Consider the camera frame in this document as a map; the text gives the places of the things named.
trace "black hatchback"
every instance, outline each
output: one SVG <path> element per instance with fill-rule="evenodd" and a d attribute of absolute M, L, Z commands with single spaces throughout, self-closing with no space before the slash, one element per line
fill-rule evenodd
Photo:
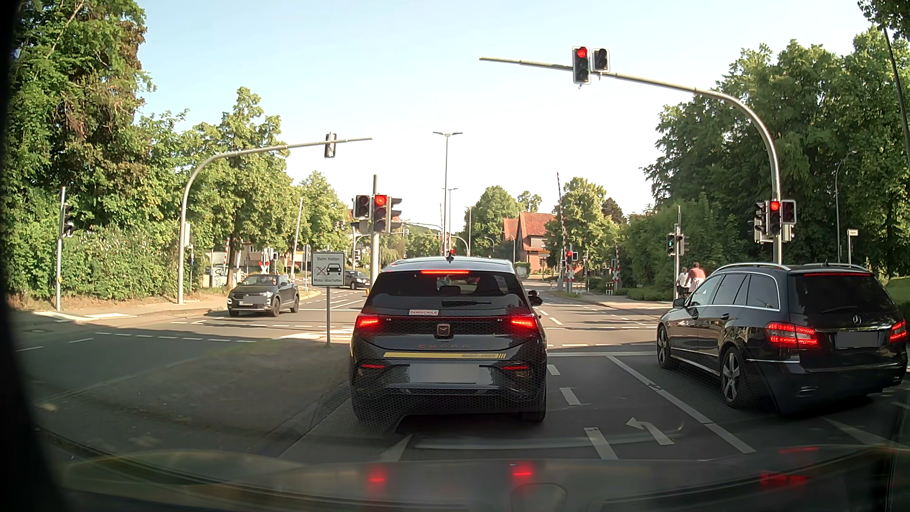
<path fill-rule="evenodd" d="M 657 361 L 718 375 L 730 406 L 768 394 L 791 413 L 900 384 L 906 342 L 905 319 L 863 267 L 736 263 L 673 302 Z"/>
<path fill-rule="evenodd" d="M 350 391 L 362 422 L 395 415 L 546 415 L 547 342 L 512 264 L 399 260 L 370 289 L 351 336 Z"/>

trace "white rectangular sign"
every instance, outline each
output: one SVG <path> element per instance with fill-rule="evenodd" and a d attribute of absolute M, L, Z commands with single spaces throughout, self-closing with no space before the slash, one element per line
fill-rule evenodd
<path fill-rule="evenodd" d="M 313 286 L 344 286 L 344 252 L 313 252 Z"/>

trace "asphalt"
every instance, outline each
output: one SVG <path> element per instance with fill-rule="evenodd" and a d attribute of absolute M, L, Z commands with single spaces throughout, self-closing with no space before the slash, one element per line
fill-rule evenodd
<path fill-rule="evenodd" d="M 799 416 L 768 404 L 732 409 L 715 377 L 658 367 L 660 311 L 526 286 L 541 290 L 549 345 L 548 413 L 539 425 L 509 415 L 359 423 L 345 362 L 364 291 L 333 290 L 331 323 L 323 294 L 278 318 L 157 312 L 44 332 L 23 325 L 16 343 L 42 426 L 118 453 L 227 449 L 305 463 L 704 460 L 802 445 L 910 445 L 907 382 Z"/>

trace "license plate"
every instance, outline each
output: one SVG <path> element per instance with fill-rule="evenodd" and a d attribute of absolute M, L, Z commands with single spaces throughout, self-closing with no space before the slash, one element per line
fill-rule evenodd
<path fill-rule="evenodd" d="M 834 337 L 834 346 L 841 348 L 875 348 L 878 346 L 877 331 L 843 331 Z"/>
<path fill-rule="evenodd" d="M 410 381 L 426 384 L 476 384 L 480 367 L 476 364 L 412 364 Z"/>

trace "lamp post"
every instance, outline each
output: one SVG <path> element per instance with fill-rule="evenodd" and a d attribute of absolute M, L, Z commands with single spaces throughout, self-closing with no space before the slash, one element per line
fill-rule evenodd
<path fill-rule="evenodd" d="M 843 157 L 841 161 L 837 162 L 837 167 L 834 168 L 834 216 L 837 218 L 837 262 L 841 262 L 841 205 L 840 205 L 840 193 L 837 191 L 837 174 L 841 170 L 841 165 L 850 158 L 850 155 L 855 155 L 856 151 L 850 151 L 847 153 L 847 156 Z"/>
<path fill-rule="evenodd" d="M 455 131 L 452 133 L 442 133 L 441 131 L 434 131 L 433 133 L 435 133 L 437 135 L 442 135 L 443 137 L 446 138 L 446 170 L 445 170 L 445 175 L 444 175 L 444 178 L 442 181 L 442 188 L 443 188 L 443 191 L 442 191 L 442 230 L 445 231 L 446 209 L 448 208 L 446 190 L 449 188 L 449 137 L 451 137 L 453 135 L 461 135 L 461 133 L 463 133 L 463 132 Z M 449 246 L 446 243 L 446 241 L 444 241 L 443 246 L 442 246 L 442 252 L 448 253 L 448 251 L 449 251 Z"/>

